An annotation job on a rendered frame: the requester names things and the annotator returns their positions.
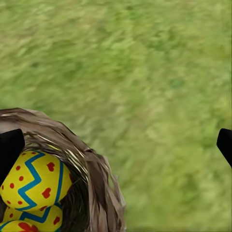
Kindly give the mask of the easter egg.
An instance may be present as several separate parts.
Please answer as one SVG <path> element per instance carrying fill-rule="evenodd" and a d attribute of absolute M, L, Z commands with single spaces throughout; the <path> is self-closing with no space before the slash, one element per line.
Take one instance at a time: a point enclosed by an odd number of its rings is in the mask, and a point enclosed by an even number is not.
<path fill-rule="evenodd" d="M 63 219 L 62 202 L 35 212 L 20 212 L 6 207 L 3 223 L 11 220 L 24 220 L 34 224 L 39 232 L 60 232 Z"/>
<path fill-rule="evenodd" d="M 11 220 L 0 223 L 0 232 L 39 232 L 38 228 L 24 220 Z"/>
<path fill-rule="evenodd" d="M 40 211 L 69 193 L 72 177 L 66 165 L 55 156 L 43 151 L 25 151 L 0 186 L 0 196 L 16 211 Z"/>

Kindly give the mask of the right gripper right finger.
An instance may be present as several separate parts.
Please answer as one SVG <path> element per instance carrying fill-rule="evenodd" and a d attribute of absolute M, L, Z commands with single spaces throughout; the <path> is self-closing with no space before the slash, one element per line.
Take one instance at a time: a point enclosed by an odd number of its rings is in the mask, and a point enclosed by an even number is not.
<path fill-rule="evenodd" d="M 232 130 L 222 128 L 217 138 L 217 146 L 229 165 L 232 166 Z"/>

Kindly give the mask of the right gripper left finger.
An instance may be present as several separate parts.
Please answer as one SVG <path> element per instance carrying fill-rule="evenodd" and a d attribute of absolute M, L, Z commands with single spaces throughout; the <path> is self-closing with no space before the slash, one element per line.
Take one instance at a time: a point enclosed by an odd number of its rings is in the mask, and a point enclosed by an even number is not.
<path fill-rule="evenodd" d="M 21 129 L 0 134 L 0 186 L 26 145 Z"/>

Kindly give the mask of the wicker basket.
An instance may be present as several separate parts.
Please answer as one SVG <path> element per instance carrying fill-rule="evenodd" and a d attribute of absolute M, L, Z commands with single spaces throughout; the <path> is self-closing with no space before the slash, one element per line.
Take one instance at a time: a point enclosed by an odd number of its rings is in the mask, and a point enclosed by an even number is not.
<path fill-rule="evenodd" d="M 80 179 L 84 184 L 86 193 L 82 192 L 79 184 L 78 187 L 85 209 L 81 209 L 80 201 L 77 209 L 76 203 L 73 220 L 74 194 L 79 200 L 73 187 L 61 200 L 63 219 L 60 232 L 74 232 L 84 212 L 83 224 L 78 232 L 128 232 L 124 218 L 127 203 L 120 189 L 118 174 L 112 175 L 107 156 L 98 155 L 96 150 L 86 145 L 62 122 L 53 120 L 42 111 L 0 109 L 0 134 L 17 129 L 22 130 L 26 143 L 22 152 L 43 151 L 55 156 L 77 177 L 72 177 L 74 187 Z M 111 189 L 108 174 L 115 186 L 115 193 Z M 84 194 L 87 194 L 88 210 Z M 0 223 L 3 222 L 7 206 L 0 196 Z"/>

